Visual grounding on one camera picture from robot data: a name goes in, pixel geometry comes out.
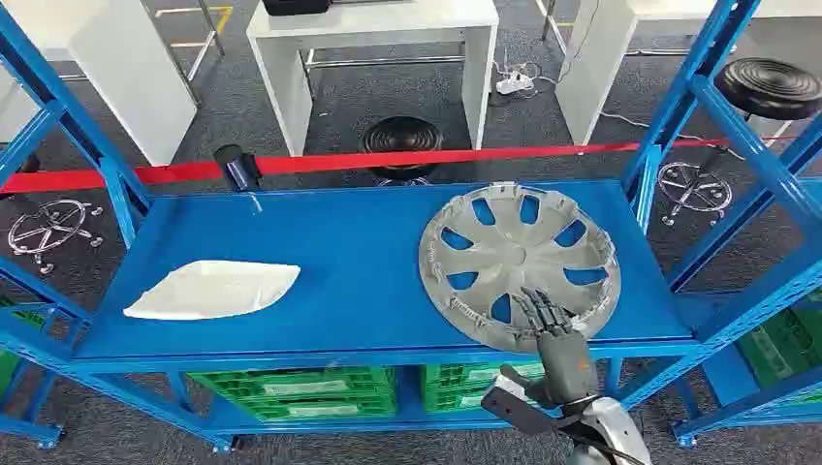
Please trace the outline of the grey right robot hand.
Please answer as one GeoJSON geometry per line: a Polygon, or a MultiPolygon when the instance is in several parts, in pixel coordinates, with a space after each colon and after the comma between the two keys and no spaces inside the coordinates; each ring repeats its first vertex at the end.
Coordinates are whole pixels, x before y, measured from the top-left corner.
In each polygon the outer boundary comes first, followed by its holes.
{"type": "Polygon", "coordinates": [[[525,395],[546,409],[583,411],[599,397],[596,368],[585,337],[573,328],[570,312],[539,289],[522,287],[513,300],[520,306],[536,338],[545,376],[530,381],[512,366],[502,376],[524,388],[525,395]]]}

